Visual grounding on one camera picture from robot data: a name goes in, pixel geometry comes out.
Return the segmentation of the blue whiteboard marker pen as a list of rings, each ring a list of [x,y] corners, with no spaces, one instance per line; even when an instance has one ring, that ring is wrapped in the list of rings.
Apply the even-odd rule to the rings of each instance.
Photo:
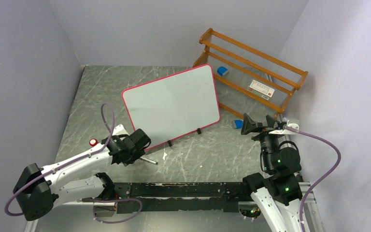
[[[154,160],[151,160],[151,159],[147,159],[147,158],[144,158],[144,157],[140,157],[139,159],[142,160],[142,161],[151,163],[153,165],[158,165],[158,162],[157,161],[154,161]]]

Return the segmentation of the whiteboard with pink frame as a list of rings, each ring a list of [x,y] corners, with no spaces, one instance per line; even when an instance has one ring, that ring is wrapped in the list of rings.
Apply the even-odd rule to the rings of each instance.
[[[133,129],[141,129],[150,137],[149,149],[221,119],[209,64],[129,87],[121,97]]]

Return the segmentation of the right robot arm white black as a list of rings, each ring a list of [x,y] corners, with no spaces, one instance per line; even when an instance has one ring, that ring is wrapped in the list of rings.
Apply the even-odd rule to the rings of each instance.
[[[260,143],[260,166],[264,177],[254,173],[243,178],[242,196],[253,200],[273,232],[308,232],[303,211],[303,194],[295,174],[301,171],[300,153],[296,144],[279,139],[298,130],[295,119],[276,120],[267,115],[266,124],[243,115],[241,134],[255,133],[253,141]]]

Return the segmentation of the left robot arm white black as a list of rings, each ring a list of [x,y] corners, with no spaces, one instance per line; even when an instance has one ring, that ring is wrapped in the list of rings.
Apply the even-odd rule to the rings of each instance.
[[[57,206],[85,198],[117,200],[113,181],[99,170],[113,164],[133,164],[145,154],[151,139],[141,129],[127,134],[119,125],[105,139],[91,139],[89,144],[89,150],[72,158],[43,167],[33,163],[23,170],[12,198],[21,216],[37,220]]]

